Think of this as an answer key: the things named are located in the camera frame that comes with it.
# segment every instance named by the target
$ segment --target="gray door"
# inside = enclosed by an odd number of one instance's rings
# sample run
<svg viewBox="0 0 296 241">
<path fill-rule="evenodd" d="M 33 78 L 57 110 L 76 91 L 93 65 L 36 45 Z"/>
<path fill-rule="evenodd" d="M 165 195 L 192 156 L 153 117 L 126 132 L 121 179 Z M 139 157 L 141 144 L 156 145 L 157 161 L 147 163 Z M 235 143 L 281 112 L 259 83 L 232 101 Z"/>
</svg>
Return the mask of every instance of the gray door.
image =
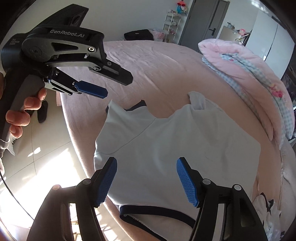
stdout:
<svg viewBox="0 0 296 241">
<path fill-rule="evenodd" d="M 199 51 L 200 41 L 216 38 L 228 6 L 229 2 L 223 0 L 196 0 L 186 21 L 180 45 Z"/>
</svg>

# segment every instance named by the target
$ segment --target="bed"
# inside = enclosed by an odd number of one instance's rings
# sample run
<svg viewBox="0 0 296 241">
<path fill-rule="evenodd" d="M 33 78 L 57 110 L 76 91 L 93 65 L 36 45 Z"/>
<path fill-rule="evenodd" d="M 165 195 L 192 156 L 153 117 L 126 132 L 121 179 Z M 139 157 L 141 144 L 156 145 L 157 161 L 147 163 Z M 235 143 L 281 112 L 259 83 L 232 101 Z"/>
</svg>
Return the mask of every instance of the bed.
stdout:
<svg viewBox="0 0 296 241">
<path fill-rule="evenodd" d="M 167 118 L 177 109 L 189 104 L 188 92 L 198 91 L 221 107 L 260 143 L 261 154 L 252 199 L 261 192 L 264 192 L 268 200 L 274 199 L 285 214 L 281 219 L 287 230 L 296 210 L 295 207 L 290 207 L 290 204 L 295 205 L 295 196 L 291 194 L 291 182 L 287 182 L 283 174 L 283 154 L 276 142 L 268 139 L 259 120 L 235 91 L 202 62 L 201 54 L 176 44 L 154 41 L 105 42 L 104 48 L 110 60 L 132 73 L 132 84 L 120 85 L 90 72 L 87 67 L 61 68 L 76 80 L 94 83 L 105 87 L 109 92 L 108 97 L 103 100 L 89 95 L 61 94 L 72 143 L 89 177 L 95 171 L 95 139 L 104 125 L 107 117 L 105 109 L 110 100 L 113 99 L 125 109 L 145 100 L 154 116 Z M 294 151 L 287 140 L 283 148 L 285 153 L 289 153 L 285 155 L 286 162 L 296 163 Z M 157 240 L 145 231 L 120 220 L 119 211 L 110 199 L 106 199 L 105 206 L 132 240 Z"/>
</svg>

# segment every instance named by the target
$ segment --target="wall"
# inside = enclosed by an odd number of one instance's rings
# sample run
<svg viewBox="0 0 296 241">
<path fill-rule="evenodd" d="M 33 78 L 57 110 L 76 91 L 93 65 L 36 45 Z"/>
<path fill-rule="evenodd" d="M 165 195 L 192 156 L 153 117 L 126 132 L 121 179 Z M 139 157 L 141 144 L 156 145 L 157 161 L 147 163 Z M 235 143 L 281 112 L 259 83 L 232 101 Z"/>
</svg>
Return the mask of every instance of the wall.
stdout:
<svg viewBox="0 0 296 241">
<path fill-rule="evenodd" d="M 259 8 L 254 0 L 229 0 L 230 4 L 222 23 L 221 29 L 217 35 L 222 31 L 223 26 L 227 26 L 227 22 L 230 22 L 235 26 L 235 29 L 244 28 L 247 32 L 250 32 L 255 24 L 256 17 Z"/>
<path fill-rule="evenodd" d="M 105 41 L 119 40 L 133 30 L 162 28 L 167 10 L 176 8 L 176 0 L 37 0 L 19 17 L 10 33 L 29 31 L 71 3 L 89 8 L 81 27 L 103 32 Z"/>
</svg>

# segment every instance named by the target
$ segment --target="pink blanket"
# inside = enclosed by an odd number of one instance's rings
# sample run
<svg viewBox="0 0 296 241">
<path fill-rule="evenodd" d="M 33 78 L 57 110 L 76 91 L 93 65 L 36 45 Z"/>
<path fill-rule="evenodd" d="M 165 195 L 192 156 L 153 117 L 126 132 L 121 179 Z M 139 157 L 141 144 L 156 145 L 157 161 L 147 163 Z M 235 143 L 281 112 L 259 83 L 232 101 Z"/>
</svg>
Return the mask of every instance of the pink blanket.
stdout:
<svg viewBox="0 0 296 241">
<path fill-rule="evenodd" d="M 293 135 L 292 101 L 282 81 L 259 56 L 230 41 L 206 39 L 198 44 L 203 61 L 241 97 L 279 149 Z"/>
</svg>

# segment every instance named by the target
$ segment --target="white wardrobe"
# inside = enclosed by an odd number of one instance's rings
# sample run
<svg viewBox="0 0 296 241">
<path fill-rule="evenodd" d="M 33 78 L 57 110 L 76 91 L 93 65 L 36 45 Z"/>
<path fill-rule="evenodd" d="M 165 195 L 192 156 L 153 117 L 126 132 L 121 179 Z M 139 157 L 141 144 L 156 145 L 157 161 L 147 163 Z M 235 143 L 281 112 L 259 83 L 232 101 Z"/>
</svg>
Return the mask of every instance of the white wardrobe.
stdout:
<svg viewBox="0 0 296 241">
<path fill-rule="evenodd" d="M 265 60 L 280 79 L 290 62 L 294 46 L 289 33 L 280 24 L 258 11 L 246 47 Z"/>
</svg>

